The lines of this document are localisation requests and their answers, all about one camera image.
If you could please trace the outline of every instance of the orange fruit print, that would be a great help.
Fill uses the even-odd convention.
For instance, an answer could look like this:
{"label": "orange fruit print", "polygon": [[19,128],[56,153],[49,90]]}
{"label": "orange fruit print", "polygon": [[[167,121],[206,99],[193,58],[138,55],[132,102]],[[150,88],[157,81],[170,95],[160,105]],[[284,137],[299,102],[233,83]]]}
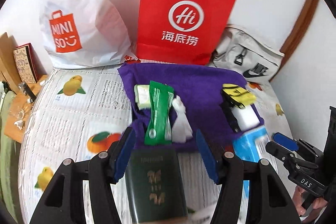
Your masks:
{"label": "orange fruit print", "polygon": [[87,150],[92,153],[99,153],[108,150],[112,143],[120,139],[120,133],[110,134],[107,131],[91,136],[87,141]]}
{"label": "orange fruit print", "polygon": [[261,86],[260,86],[259,84],[257,84],[257,83],[249,82],[249,86],[250,86],[252,89],[257,88],[258,90],[263,91],[262,88],[261,88]]}

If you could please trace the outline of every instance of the book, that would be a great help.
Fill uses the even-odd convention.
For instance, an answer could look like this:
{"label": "book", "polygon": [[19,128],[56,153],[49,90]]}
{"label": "book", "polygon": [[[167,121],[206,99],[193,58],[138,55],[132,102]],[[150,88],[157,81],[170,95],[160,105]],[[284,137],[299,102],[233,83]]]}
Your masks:
{"label": "book", "polygon": [[32,46],[30,43],[17,47],[14,51],[14,60],[22,81],[34,84],[38,82],[35,70]]}
{"label": "book", "polygon": [[187,219],[175,150],[134,150],[126,168],[125,180],[133,223],[178,223]]}

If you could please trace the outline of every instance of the small packet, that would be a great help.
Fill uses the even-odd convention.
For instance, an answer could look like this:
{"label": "small packet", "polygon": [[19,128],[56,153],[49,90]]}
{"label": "small packet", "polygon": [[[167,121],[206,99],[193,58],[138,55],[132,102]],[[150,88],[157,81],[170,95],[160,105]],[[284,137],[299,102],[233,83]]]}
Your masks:
{"label": "small packet", "polygon": [[171,128],[168,113],[173,101],[174,89],[168,85],[151,81],[149,93],[152,114],[145,134],[144,144],[170,144]]}
{"label": "small packet", "polygon": [[135,102],[139,110],[151,108],[151,101],[149,98],[149,85],[135,85],[134,86]]}

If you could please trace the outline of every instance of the blue gripper pad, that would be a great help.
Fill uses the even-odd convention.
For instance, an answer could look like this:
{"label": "blue gripper pad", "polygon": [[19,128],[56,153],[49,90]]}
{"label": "blue gripper pad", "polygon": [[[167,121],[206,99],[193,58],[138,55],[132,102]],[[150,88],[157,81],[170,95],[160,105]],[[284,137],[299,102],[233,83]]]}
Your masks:
{"label": "blue gripper pad", "polygon": [[115,182],[118,182],[119,179],[121,179],[125,174],[128,160],[131,156],[131,153],[132,153],[132,150],[135,144],[135,140],[136,140],[136,135],[135,135],[134,129],[132,128],[132,130],[127,136],[124,142],[124,145],[122,146],[119,152],[119,155],[115,161],[115,172],[114,172],[114,177],[113,177]]}
{"label": "blue gripper pad", "polygon": [[215,160],[207,141],[199,129],[196,131],[196,144],[209,178],[211,178],[214,183],[218,183],[217,161]]}
{"label": "blue gripper pad", "polygon": [[286,137],[285,135],[279,132],[273,135],[273,140],[279,145],[282,145],[283,147],[287,148],[288,150],[291,151],[299,150],[299,146],[297,145],[296,141]]}

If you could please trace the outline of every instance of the white bag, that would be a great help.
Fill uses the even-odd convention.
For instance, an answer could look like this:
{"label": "white bag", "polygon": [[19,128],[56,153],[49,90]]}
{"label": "white bag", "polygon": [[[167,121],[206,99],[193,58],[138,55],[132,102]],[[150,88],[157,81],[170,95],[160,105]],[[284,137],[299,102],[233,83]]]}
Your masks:
{"label": "white bag", "polygon": [[265,39],[229,24],[213,54],[213,64],[242,74],[249,82],[267,83],[278,71],[284,54],[264,44]]}
{"label": "white bag", "polygon": [[55,68],[121,64],[136,58],[127,28],[110,0],[43,0],[43,45]]}

